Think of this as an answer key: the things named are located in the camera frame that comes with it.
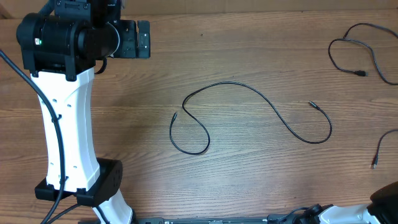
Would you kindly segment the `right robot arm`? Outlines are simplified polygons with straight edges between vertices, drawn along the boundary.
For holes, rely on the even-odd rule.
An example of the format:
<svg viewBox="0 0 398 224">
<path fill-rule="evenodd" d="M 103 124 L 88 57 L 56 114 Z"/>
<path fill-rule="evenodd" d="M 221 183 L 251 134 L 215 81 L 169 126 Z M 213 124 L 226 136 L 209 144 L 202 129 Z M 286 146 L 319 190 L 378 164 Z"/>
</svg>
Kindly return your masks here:
<svg viewBox="0 0 398 224">
<path fill-rule="evenodd" d="M 295 217 L 293 224 L 397 224 L 397 182 L 371 196 L 371 203 L 339 207 L 316 204 Z"/>
</svg>

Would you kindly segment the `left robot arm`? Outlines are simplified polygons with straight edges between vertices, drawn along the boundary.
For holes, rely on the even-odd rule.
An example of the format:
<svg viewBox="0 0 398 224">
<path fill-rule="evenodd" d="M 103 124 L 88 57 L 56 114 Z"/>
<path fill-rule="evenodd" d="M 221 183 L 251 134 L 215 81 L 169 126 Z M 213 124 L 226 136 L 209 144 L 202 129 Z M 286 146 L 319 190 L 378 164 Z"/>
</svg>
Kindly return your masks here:
<svg viewBox="0 0 398 224">
<path fill-rule="evenodd" d="M 149 58 L 148 21 L 121 19 L 124 1 L 49 1 L 16 30 L 26 82 L 39 97 L 47 143 L 39 200 L 58 205 L 69 196 L 90 207 L 98 223 L 135 223 L 120 190 L 123 165 L 96 156 L 91 91 L 97 62 Z"/>
</svg>

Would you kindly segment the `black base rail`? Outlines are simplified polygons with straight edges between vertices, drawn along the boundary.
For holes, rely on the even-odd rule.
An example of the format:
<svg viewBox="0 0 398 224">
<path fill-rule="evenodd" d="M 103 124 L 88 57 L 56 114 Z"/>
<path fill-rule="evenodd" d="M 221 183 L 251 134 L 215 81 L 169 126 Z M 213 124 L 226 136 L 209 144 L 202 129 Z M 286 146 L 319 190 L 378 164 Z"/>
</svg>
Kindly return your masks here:
<svg viewBox="0 0 398 224">
<path fill-rule="evenodd" d="M 276 221 L 284 215 L 269 215 L 268 217 L 239 217 L 239 218 L 134 218 L 132 224 L 268 224 L 268 223 L 298 223 L 299 214 L 293 214 L 284 220 Z"/>
</svg>

